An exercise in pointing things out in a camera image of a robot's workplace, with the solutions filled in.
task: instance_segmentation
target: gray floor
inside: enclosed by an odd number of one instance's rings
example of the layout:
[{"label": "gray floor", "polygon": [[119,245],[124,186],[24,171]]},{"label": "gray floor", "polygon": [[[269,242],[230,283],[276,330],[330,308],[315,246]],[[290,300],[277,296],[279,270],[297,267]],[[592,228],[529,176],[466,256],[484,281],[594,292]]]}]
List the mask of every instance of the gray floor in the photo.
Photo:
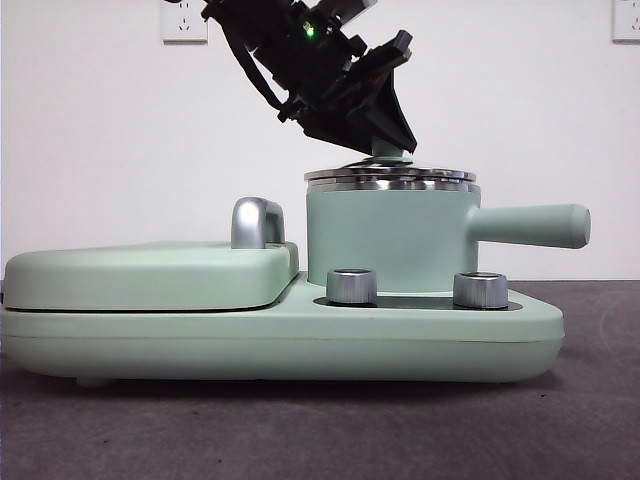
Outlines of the gray floor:
[{"label": "gray floor", "polygon": [[2,478],[640,478],[640,282],[513,287],[562,308],[567,330],[554,369],[516,385],[87,391],[4,360]]}]

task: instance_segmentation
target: robotic arm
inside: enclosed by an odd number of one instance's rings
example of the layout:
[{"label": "robotic arm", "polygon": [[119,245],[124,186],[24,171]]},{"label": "robotic arm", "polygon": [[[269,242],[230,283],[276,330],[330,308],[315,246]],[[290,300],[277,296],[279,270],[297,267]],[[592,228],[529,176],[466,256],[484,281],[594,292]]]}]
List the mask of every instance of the robotic arm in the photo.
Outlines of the robotic arm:
[{"label": "robotic arm", "polygon": [[[247,77],[278,118],[312,138],[372,154],[374,139],[413,152],[417,142],[394,90],[394,69],[409,60],[412,36],[400,31],[373,50],[341,28],[377,0],[206,0]],[[254,58],[289,92],[281,103]]]}]

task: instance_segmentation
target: stainless steel lid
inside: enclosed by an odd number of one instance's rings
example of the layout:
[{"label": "stainless steel lid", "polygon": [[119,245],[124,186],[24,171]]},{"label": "stainless steel lid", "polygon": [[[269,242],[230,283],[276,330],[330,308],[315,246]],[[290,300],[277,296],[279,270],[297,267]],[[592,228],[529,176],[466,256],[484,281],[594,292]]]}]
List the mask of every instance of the stainless steel lid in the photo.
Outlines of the stainless steel lid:
[{"label": "stainless steel lid", "polygon": [[305,175],[311,192],[349,190],[448,190],[478,192],[473,173],[408,164],[355,164]]}]

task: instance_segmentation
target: silver knob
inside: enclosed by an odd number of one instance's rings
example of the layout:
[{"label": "silver knob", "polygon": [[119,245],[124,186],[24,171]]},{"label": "silver knob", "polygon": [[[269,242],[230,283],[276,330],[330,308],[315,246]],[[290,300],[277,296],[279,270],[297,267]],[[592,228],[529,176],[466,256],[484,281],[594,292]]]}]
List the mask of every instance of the silver knob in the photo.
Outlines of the silver knob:
[{"label": "silver knob", "polygon": [[358,269],[331,270],[327,274],[327,299],[345,305],[376,303],[376,272]]},{"label": "silver knob", "polygon": [[477,309],[506,308],[508,289],[507,277],[498,273],[459,273],[453,280],[453,303]]}]

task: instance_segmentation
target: mint green base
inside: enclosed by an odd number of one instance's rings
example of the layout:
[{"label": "mint green base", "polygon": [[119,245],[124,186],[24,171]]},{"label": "mint green base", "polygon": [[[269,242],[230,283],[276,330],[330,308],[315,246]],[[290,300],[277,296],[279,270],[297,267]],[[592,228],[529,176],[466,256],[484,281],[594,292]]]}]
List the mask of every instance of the mint green base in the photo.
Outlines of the mint green base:
[{"label": "mint green base", "polygon": [[45,375],[219,380],[512,382],[548,370],[557,308],[510,292],[510,312],[348,309],[313,303],[301,274],[269,308],[221,313],[2,311],[2,345]]},{"label": "mint green base", "polygon": [[163,242],[33,252],[7,263],[4,305],[37,310],[222,310],[269,305],[298,274],[293,243],[234,250]]}]

